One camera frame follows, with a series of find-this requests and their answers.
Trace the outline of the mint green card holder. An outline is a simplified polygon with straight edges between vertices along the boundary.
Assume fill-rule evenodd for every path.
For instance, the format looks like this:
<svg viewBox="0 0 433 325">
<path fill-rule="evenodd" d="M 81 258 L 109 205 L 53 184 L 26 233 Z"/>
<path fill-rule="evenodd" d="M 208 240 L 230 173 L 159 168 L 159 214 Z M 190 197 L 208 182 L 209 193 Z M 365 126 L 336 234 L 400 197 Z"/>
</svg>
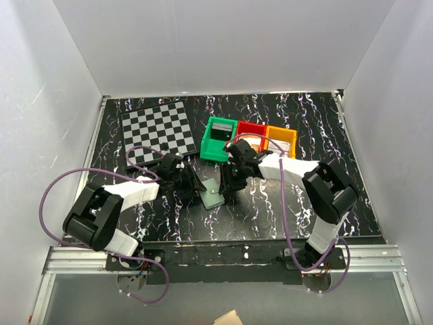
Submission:
<svg viewBox="0 0 433 325">
<path fill-rule="evenodd" d="M 200 192 L 200 198 L 206 210 L 221 206 L 225 202 L 222 194 L 219 194 L 219 185 L 215 179 L 207 179 L 202 182 L 205 190 Z"/>
</svg>

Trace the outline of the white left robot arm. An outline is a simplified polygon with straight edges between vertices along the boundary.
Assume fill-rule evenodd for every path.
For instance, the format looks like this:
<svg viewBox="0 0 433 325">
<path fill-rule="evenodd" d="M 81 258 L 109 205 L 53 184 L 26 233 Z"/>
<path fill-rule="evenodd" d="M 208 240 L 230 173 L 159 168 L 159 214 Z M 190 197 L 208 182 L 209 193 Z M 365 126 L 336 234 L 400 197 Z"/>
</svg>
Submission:
<svg viewBox="0 0 433 325">
<path fill-rule="evenodd" d="M 193 198 L 206 187 L 193 167 L 176 154 L 165 154 L 147 176 L 116 185 L 88 183 L 73 204 L 62 225 L 63 231 L 94 251 L 120 254 L 120 262 L 131 271 L 138 270 L 144 255 L 138 241 L 117 228 L 123 211 L 174 192 Z"/>
</svg>

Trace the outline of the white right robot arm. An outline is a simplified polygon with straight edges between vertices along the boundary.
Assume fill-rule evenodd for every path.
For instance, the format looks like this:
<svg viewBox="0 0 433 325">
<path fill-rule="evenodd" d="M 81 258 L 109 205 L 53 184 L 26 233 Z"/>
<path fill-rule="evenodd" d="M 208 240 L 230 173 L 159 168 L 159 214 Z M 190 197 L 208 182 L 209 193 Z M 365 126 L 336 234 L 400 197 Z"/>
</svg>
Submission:
<svg viewBox="0 0 433 325">
<path fill-rule="evenodd" d="M 256 152 L 244 139 L 228 143 L 223 149 L 229 158 L 220 167 L 220 194 L 244 189 L 249 177 L 275 179 L 281 186 L 290 183 L 306 191 L 316 220 L 304 248 L 289 248 L 292 263 L 305 272 L 325 267 L 340 228 L 359 199 L 356 185 L 338 161 L 297 160 L 284 151 Z"/>
</svg>

